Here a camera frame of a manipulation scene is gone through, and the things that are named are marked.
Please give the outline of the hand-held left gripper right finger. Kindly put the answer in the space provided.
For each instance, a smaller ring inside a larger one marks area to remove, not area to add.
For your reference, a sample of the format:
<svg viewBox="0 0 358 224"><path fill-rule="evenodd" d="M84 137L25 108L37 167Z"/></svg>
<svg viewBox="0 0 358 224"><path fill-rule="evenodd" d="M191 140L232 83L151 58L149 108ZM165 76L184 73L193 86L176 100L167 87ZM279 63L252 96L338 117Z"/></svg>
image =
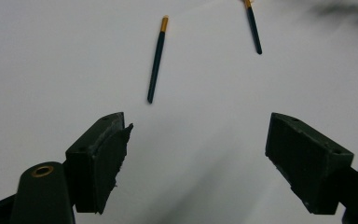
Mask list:
<svg viewBox="0 0 358 224"><path fill-rule="evenodd" d="M352 152L300 119L273 113L268 127L266 156L310 213L336 213L335 177L351 167Z"/></svg>

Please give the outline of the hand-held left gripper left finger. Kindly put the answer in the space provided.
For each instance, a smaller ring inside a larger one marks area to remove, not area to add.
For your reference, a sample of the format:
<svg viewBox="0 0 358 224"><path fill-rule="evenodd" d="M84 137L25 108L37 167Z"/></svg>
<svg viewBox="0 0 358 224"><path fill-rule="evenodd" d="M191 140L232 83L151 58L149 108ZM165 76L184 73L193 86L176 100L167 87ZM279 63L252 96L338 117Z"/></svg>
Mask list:
<svg viewBox="0 0 358 224"><path fill-rule="evenodd" d="M78 213L102 214L127 155L133 124L123 112L98 119L65 152L70 199Z"/></svg>

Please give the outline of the thin dark makeup brush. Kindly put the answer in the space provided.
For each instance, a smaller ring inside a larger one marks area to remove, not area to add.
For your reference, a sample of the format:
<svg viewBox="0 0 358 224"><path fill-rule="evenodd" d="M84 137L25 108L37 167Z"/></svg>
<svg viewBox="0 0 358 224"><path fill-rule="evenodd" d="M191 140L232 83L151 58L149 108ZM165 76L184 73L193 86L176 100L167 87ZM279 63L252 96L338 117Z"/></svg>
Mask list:
<svg viewBox="0 0 358 224"><path fill-rule="evenodd" d="M156 50L155 50L155 55L152 65L151 77L150 77L149 88L147 93L147 102L149 104L152 104L154 100L154 94L155 94L155 89L158 80L158 71L161 62L162 51L164 48L165 34L166 34L168 22L169 22L169 16L165 15L161 20L160 30L158 34L158 41L156 44Z"/></svg>

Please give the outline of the dark makeup brush cream bristles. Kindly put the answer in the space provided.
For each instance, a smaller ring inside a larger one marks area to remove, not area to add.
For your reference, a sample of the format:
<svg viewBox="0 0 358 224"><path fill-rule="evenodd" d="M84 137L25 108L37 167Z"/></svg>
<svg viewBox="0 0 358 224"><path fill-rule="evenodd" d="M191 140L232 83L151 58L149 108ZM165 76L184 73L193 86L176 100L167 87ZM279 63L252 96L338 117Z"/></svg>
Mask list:
<svg viewBox="0 0 358 224"><path fill-rule="evenodd" d="M254 15L252 5L251 5L251 0L242 0L242 1L244 3L244 6L245 6L248 22L249 22L251 33L252 33L253 40L254 40L254 43L255 43L255 50L259 55L261 55L262 54L262 47L261 47L261 42L260 42L260 39L259 39L257 26L256 26L255 15Z"/></svg>

